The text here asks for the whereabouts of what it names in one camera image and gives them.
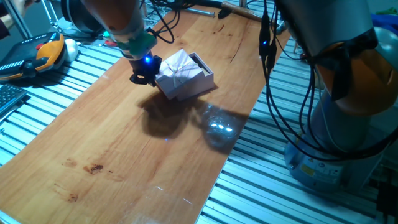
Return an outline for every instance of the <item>wooden table surface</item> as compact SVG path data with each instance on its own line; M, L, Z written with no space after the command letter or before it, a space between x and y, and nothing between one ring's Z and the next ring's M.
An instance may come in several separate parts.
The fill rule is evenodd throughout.
M217 87L168 101L130 82L120 59L0 168L0 210L34 224L195 222L265 81L259 22L181 17L175 43L160 40L153 53L196 52Z

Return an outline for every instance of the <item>orange device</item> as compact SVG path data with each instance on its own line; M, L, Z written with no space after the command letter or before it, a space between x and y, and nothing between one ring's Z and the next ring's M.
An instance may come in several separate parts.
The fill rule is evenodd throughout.
M58 68L64 55L65 42L58 32L24 40L14 45L0 62L0 82L35 77L36 73Z

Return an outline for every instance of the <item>keyboard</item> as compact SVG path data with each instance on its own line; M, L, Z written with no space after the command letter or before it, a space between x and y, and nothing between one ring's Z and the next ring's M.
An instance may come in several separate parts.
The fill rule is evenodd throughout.
M21 101L26 94L27 91L21 88L12 85L2 86L0 88L0 117Z

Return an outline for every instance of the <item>yellow tag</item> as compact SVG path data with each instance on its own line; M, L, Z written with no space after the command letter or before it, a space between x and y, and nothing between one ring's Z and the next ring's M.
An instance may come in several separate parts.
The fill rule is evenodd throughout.
M303 164L301 166L301 170L304 171L306 174L310 175L311 177L313 176L313 174L315 173L315 171L313 169L311 169L309 166Z

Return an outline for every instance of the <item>white box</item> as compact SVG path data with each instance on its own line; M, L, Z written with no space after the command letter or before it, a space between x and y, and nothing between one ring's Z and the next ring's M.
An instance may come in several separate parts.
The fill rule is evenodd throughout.
M162 62L156 82L169 100L181 101L213 88L214 75L196 53L181 49Z

